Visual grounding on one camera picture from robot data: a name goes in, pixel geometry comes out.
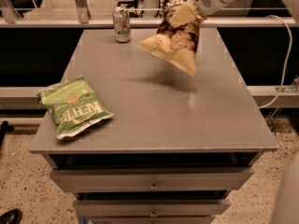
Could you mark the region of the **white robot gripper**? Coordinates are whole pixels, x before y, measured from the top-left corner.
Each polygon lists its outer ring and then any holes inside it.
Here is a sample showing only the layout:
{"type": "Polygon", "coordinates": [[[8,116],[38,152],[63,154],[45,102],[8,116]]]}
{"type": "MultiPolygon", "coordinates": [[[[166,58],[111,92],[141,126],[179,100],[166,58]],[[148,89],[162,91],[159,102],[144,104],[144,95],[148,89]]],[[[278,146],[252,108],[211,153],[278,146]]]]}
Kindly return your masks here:
{"type": "Polygon", "coordinates": [[[174,28],[185,25],[195,19],[199,21],[206,20],[206,15],[212,15],[226,6],[221,0],[192,0],[195,4],[184,3],[168,20],[168,23],[174,28]]]}

